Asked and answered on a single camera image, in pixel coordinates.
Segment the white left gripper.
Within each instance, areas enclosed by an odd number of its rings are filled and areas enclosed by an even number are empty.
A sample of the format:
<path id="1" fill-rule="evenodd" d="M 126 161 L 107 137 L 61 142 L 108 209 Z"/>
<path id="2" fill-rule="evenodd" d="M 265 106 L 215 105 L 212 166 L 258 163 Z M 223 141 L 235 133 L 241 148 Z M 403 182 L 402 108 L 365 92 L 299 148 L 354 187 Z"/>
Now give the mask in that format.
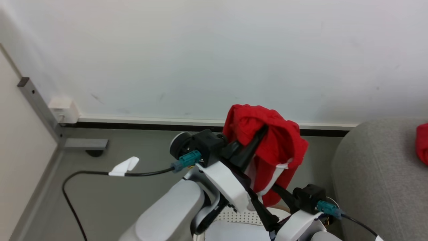
<path id="1" fill-rule="evenodd" d="M 267 125 L 263 125 L 245 148 L 238 140 L 235 140 L 221 149 L 221 155 L 211 153 L 208 159 L 201 159 L 196 163 L 209 182 L 238 212 L 247 210 L 249 197 L 241 180 L 238 179 L 237 173 L 234 172 L 234 166 L 228 160 L 234 160 L 238 156 L 238 167 L 241 171 L 245 171 L 268 129 Z"/>

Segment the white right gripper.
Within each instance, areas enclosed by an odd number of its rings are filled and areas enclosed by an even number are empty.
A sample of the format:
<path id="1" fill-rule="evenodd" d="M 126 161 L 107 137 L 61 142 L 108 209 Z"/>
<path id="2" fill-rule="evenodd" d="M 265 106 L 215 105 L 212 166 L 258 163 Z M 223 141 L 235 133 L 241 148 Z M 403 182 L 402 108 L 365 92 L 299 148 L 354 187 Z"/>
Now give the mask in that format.
<path id="1" fill-rule="evenodd" d="M 313 215 L 299 210 L 298 200 L 292 193 L 278 184 L 272 186 L 272 191 L 277 193 L 281 200 L 287 204 L 290 212 L 295 212 L 288 217 L 287 221 L 276 233 L 274 241 L 314 241 L 316 233 L 327 232 L 327 229 L 319 220 L 322 212 Z M 275 231 L 279 224 L 279 218 L 264 206 L 259 200 L 258 195 L 251 188 L 247 189 L 247 193 L 266 231 Z"/>

